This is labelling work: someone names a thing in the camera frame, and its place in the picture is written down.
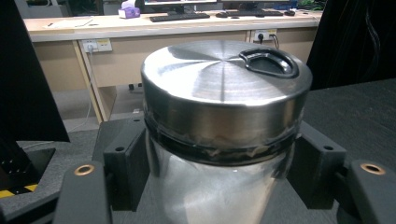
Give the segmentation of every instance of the keyboard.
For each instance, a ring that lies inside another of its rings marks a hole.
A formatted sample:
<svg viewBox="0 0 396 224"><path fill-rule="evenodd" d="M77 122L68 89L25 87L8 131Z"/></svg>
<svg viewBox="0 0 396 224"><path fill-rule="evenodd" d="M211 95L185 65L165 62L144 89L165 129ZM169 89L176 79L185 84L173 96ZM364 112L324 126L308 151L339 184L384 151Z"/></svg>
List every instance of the keyboard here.
<svg viewBox="0 0 396 224"><path fill-rule="evenodd" d="M192 13L192 14L176 14L176 15L168 15L168 16L155 16L149 17L152 22L157 21L186 21L186 20L198 20L198 19L207 19L210 16L206 13Z"/></svg>
<svg viewBox="0 0 396 224"><path fill-rule="evenodd" d="M280 11L264 11L264 10L242 10L242 11L227 11L229 17L245 17L245 16L283 16Z"/></svg>

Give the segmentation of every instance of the stainless steel canister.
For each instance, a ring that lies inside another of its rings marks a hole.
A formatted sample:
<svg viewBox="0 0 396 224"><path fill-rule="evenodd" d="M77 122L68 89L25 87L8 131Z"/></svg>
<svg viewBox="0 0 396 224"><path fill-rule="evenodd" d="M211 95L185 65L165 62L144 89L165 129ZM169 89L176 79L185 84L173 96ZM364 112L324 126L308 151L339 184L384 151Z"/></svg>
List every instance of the stainless steel canister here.
<svg viewBox="0 0 396 224"><path fill-rule="evenodd" d="M153 192L171 223L259 223L288 170L312 81L294 56L198 41L142 66Z"/></svg>

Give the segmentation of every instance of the floor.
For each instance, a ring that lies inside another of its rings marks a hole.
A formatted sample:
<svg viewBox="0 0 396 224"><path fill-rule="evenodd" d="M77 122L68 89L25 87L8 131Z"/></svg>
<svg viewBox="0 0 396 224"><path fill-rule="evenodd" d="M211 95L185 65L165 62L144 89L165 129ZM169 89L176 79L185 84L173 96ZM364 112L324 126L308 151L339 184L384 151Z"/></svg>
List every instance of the floor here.
<svg viewBox="0 0 396 224"><path fill-rule="evenodd" d="M99 123L87 90L54 92L53 97L66 130L71 132L94 130ZM117 86L117 98L110 120L127 119L143 113L143 89L134 85Z"/></svg>

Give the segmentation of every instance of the black holder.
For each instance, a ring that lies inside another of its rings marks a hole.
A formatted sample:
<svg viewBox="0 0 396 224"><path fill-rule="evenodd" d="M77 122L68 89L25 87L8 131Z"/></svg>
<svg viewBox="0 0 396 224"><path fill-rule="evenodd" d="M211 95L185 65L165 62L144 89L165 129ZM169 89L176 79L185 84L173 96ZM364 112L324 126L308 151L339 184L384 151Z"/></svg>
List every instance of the black holder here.
<svg viewBox="0 0 396 224"><path fill-rule="evenodd" d="M7 223L46 218L59 224L64 218L70 221L67 217L76 222L112 223L110 207L135 211L149 176L144 121L129 119L112 129L110 132L117 133L113 142L100 138L101 131L96 141L93 157L102 163L87 161L72 167L65 174L59 197L52 195L27 207ZM308 209L331 209L334 200L339 202L338 223L394 222L396 174L371 161L345 165L346 153L303 122L287 179ZM76 211L87 207L98 209Z"/></svg>

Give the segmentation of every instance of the white desk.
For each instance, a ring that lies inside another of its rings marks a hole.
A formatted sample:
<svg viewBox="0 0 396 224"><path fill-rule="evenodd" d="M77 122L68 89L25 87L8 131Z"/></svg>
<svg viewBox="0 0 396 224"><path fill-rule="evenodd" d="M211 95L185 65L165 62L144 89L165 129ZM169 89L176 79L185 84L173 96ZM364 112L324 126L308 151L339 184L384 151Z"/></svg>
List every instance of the white desk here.
<svg viewBox="0 0 396 224"><path fill-rule="evenodd" d="M141 82L140 66L151 52L166 46L196 40L253 42L254 31L277 29L280 49L303 62L309 55L321 13L297 12L294 17L216 18L192 21L151 22L149 16L121 19L92 17L82 27L45 28L50 23L75 18L25 20L37 56L53 91L88 88L98 121L108 120L116 98L116 86ZM110 38L113 50L84 52L81 40ZM263 44L274 46L273 42Z"/></svg>

